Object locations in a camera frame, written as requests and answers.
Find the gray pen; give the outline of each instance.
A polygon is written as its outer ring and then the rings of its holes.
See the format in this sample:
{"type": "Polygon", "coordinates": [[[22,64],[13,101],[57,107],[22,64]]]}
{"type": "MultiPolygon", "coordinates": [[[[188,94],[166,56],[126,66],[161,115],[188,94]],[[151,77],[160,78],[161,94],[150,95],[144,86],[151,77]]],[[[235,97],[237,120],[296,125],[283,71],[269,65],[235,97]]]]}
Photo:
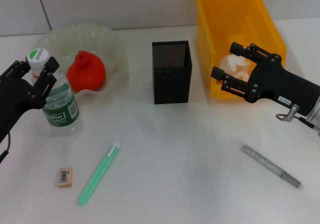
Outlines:
{"type": "Polygon", "coordinates": [[[265,158],[263,155],[261,155],[259,152],[255,151],[248,145],[244,145],[241,147],[241,151],[246,153],[248,156],[252,157],[255,159],[257,162],[259,162],[261,165],[264,167],[268,168],[270,171],[272,171],[274,174],[277,176],[281,177],[294,187],[298,188],[301,184],[300,181],[295,179],[292,175],[288,174],[285,170],[274,164],[272,161],[268,160],[265,158]]]}

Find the eraser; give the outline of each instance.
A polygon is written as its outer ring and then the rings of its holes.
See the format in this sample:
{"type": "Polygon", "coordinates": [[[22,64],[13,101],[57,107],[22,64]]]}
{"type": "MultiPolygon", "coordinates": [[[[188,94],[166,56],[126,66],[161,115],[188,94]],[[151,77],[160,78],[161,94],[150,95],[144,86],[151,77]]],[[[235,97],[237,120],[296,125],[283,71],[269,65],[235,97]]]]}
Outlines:
{"type": "Polygon", "coordinates": [[[72,187],[72,167],[60,168],[58,188],[72,187]]]}

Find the white bottle cap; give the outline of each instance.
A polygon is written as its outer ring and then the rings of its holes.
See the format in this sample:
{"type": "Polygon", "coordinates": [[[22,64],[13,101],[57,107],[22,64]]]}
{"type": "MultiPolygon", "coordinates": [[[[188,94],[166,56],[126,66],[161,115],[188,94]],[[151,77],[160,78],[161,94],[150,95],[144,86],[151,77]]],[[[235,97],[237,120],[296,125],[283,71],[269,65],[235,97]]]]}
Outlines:
{"type": "Polygon", "coordinates": [[[45,67],[45,64],[47,63],[50,57],[51,56],[49,55],[49,52],[46,49],[37,48],[30,51],[26,59],[32,70],[39,71],[45,67]]]}

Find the barcode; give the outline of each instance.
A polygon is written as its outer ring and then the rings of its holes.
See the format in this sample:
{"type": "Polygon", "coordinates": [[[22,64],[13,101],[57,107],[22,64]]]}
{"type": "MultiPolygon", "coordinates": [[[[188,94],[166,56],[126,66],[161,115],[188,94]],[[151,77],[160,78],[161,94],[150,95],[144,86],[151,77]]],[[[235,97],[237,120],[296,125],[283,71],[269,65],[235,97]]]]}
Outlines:
{"type": "Polygon", "coordinates": [[[68,180],[69,180],[69,171],[68,170],[61,170],[59,183],[67,183],[68,180]]]}
{"type": "Polygon", "coordinates": [[[69,110],[71,118],[74,118],[74,116],[77,115],[78,108],[77,108],[77,104],[76,104],[75,100],[73,100],[71,106],[68,107],[68,110],[69,110]]]}

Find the white tissue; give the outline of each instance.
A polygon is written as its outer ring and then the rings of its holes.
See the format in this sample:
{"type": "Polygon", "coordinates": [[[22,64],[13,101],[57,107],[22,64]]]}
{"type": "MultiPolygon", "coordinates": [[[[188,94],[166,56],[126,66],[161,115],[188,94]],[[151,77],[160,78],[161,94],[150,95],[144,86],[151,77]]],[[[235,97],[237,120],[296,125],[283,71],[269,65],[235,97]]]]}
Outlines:
{"type": "Polygon", "coordinates": [[[245,82],[249,80],[249,62],[242,56],[226,55],[220,61],[220,68],[229,75],[245,82]]]}

